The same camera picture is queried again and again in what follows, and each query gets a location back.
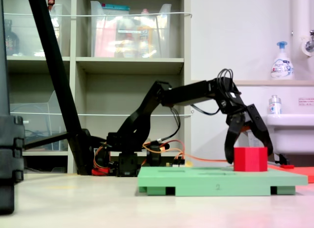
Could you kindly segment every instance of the small white bottle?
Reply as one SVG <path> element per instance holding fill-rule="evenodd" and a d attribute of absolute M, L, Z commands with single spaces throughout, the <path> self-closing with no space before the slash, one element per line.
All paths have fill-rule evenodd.
<path fill-rule="evenodd" d="M 270 76 L 273 80 L 293 80 L 294 68 L 290 58 L 288 58 L 285 52 L 285 45 L 288 43 L 285 41 L 278 42 L 280 52 L 277 55 L 274 64 L 272 66 Z"/>
<path fill-rule="evenodd" d="M 277 95 L 272 95 L 269 99 L 269 113 L 281 114 L 281 99 Z"/>

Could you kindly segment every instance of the red mat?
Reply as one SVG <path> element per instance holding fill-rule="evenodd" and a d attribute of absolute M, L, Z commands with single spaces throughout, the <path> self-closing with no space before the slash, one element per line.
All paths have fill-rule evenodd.
<path fill-rule="evenodd" d="M 299 167 L 299 168 L 293 168 L 293 169 L 284 169 L 273 165 L 268 165 L 269 168 L 280 170 L 280 171 L 287 171 L 295 174 L 300 175 L 307 175 L 308 176 L 308 182 L 314 183 L 314 167 Z"/>

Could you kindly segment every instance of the black bottle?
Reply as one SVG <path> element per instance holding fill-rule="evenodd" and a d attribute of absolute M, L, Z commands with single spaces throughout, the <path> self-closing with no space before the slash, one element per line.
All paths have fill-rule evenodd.
<path fill-rule="evenodd" d="M 20 52 L 20 40 L 18 36 L 12 32 L 12 20 L 4 20 L 5 47 L 6 55 L 14 55 Z"/>

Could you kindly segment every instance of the soap dispenser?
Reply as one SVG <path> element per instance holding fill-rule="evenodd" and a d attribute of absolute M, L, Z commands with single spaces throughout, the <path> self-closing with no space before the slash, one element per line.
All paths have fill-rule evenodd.
<path fill-rule="evenodd" d="M 285 41 L 278 42 L 280 52 L 278 53 L 273 67 L 270 72 L 270 76 L 273 80 L 293 80 L 294 68 L 290 58 L 288 58 L 285 52 L 285 46 L 288 43 Z"/>

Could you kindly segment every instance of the black equipment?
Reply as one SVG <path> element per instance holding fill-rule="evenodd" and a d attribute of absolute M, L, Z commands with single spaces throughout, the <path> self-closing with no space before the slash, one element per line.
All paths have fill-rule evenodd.
<path fill-rule="evenodd" d="M 222 76 L 223 72 L 220 72 L 214 80 L 174 89 L 169 83 L 155 82 L 140 107 L 126 119 L 117 133 L 109 133 L 106 140 L 91 136 L 88 130 L 81 128 L 79 123 L 46 1 L 29 0 L 29 4 L 67 132 L 24 144 L 23 120 L 21 117 L 12 117 L 9 113 L 3 1 L 0 0 L 0 214 L 9 214 L 14 211 L 14 185 L 23 180 L 23 149 L 67 139 L 78 174 L 91 175 L 94 159 L 93 149 L 106 142 L 107 145 L 110 145 L 106 148 L 107 151 L 122 152 L 118 165 L 108 163 L 116 165 L 117 175 L 136 176 L 139 166 L 137 165 L 137 155 L 134 152 L 142 150 L 142 145 L 150 131 L 151 113 L 159 104 L 166 107 L 187 106 L 214 99 L 219 110 L 227 115 L 226 123 L 229 125 L 229 129 L 225 141 L 225 154 L 229 163 L 234 160 L 234 144 L 239 134 L 248 128 L 251 128 L 253 134 L 268 148 L 268 154 L 272 153 L 273 147 L 268 130 L 255 106 L 244 105 L 240 98 L 240 92 L 232 81 L 232 75 L 230 74 L 231 77 L 227 78 L 226 73 Z M 148 147 L 151 150 L 159 151 L 159 142 L 152 142 Z M 147 161 L 152 166 L 159 166 L 160 154 L 148 152 Z"/>

